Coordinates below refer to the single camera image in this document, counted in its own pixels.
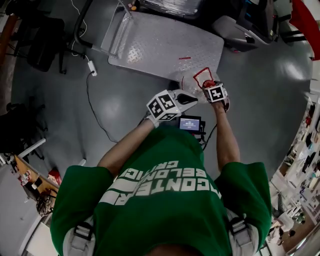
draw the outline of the white cable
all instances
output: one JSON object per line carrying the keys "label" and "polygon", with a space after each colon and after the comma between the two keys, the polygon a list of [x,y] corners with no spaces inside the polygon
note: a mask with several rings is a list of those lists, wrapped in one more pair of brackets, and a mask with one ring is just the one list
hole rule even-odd
{"label": "white cable", "polygon": [[[71,1],[72,6],[77,10],[78,14],[80,15],[80,11],[79,11],[79,9],[74,5],[74,1],[73,1],[73,0],[70,0],[70,1]],[[88,28],[87,23],[85,22],[85,19],[83,19],[82,21],[83,21],[83,23],[84,23],[84,25],[85,25],[85,30],[84,30],[83,34],[79,36],[80,38],[87,32],[87,28]],[[76,40],[73,41],[72,46],[71,46],[71,50],[74,49],[75,42],[76,42]],[[72,52],[71,54],[72,54],[72,56],[78,56],[78,55],[79,55],[79,54],[74,54],[73,52]]]}

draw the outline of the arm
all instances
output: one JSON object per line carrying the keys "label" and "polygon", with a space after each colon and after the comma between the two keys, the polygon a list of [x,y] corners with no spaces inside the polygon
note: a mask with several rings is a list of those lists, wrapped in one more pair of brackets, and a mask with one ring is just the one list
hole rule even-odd
{"label": "arm", "polygon": [[125,162],[154,128],[152,121],[149,119],[144,120],[105,153],[97,166],[107,168],[113,177],[116,177]]}
{"label": "arm", "polygon": [[240,151],[221,101],[211,104],[216,116],[216,153],[220,172],[232,162],[240,162]]}

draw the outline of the backpack strap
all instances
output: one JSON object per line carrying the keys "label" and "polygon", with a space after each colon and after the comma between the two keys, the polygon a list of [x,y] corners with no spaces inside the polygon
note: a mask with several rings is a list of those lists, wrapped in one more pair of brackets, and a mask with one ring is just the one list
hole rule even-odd
{"label": "backpack strap", "polygon": [[229,240],[233,256],[253,256],[258,250],[258,229],[246,222],[246,215],[238,216],[226,209],[229,220]]}
{"label": "backpack strap", "polygon": [[93,216],[71,228],[63,240],[63,256],[92,256],[96,244],[96,237],[93,231]]}

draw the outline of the red item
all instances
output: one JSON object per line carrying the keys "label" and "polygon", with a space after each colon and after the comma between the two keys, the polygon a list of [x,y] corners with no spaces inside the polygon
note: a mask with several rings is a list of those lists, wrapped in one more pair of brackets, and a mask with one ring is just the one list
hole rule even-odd
{"label": "red item", "polygon": [[311,124],[311,118],[310,117],[307,117],[305,119],[305,123],[307,124],[307,126],[309,126]]}
{"label": "red item", "polygon": [[200,87],[201,89],[201,86],[199,84],[199,81],[197,79],[197,76],[200,75],[202,72],[205,72],[205,71],[209,71],[209,75],[210,75],[210,80],[207,80],[207,81],[214,81],[214,79],[212,78],[212,74],[211,74],[211,71],[210,71],[210,68],[208,67],[205,67],[204,69],[200,70],[198,73],[196,73],[194,76],[193,76],[193,79],[196,81],[196,83],[198,84],[198,86]]}
{"label": "red item", "polygon": [[207,80],[203,83],[203,87],[204,88],[209,88],[209,87],[213,87],[215,86],[216,83],[214,81],[211,81],[211,80]]}
{"label": "red item", "polygon": [[320,60],[320,30],[311,12],[301,0],[292,0],[289,22],[303,33],[308,40],[314,52],[313,60]]}
{"label": "red item", "polygon": [[49,179],[58,184],[59,186],[61,185],[62,179],[60,176],[60,173],[57,169],[52,169],[49,174]]}

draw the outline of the shoulder strap buckle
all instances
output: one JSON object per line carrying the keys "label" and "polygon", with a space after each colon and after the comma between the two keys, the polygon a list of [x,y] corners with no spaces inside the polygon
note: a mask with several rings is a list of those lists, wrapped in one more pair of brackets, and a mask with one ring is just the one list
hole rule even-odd
{"label": "shoulder strap buckle", "polygon": [[81,222],[74,228],[74,235],[90,241],[93,231],[93,227],[89,223]]}
{"label": "shoulder strap buckle", "polygon": [[240,247],[252,244],[249,226],[244,218],[235,217],[230,221],[231,233]]}

